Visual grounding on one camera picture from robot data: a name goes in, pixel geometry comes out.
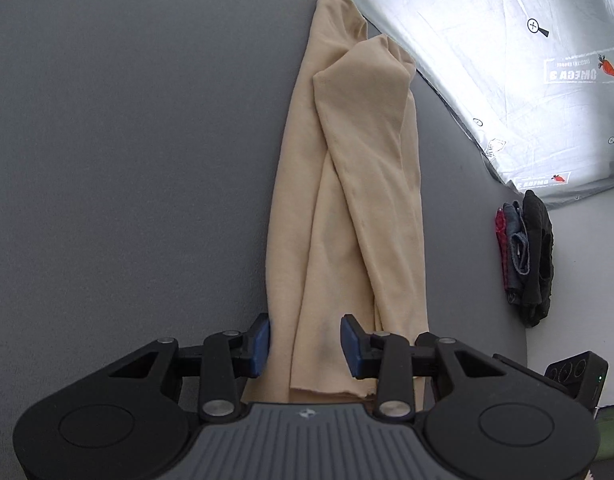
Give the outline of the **blue denim folded garment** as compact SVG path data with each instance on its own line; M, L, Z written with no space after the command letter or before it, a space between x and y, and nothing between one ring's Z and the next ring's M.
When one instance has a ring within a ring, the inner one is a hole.
M503 212L512 267L519 276L526 276L530 270L529 240L520 202L505 203Z

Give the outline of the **white carrot print sheet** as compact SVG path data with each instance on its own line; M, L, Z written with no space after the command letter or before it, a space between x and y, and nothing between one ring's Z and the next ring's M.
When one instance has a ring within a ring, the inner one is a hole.
M614 0L352 0L493 177L561 207L614 188Z

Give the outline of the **beige long sleeve shirt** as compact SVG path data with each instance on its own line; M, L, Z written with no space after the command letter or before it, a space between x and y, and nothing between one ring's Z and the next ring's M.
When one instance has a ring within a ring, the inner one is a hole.
M369 399L340 322L408 339L427 330L414 59L370 36L351 0L318 0L293 90L266 255L271 346L246 399Z

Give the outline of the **black folded garment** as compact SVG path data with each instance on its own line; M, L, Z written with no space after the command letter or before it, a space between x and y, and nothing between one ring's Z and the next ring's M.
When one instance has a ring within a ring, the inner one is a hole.
M527 327L537 326L549 314L553 266L553 228L546 205L534 191L525 192L523 219L529 245L529 272L524 278L518 315Z

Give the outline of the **red folded garment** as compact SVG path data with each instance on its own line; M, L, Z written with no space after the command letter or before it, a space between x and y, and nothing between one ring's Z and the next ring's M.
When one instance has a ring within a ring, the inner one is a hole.
M502 281L504 290L508 290L510 279L510 264L508 263L508 234L506 234L506 217L503 208L497 210L494 217L494 232L496 232L501 258Z

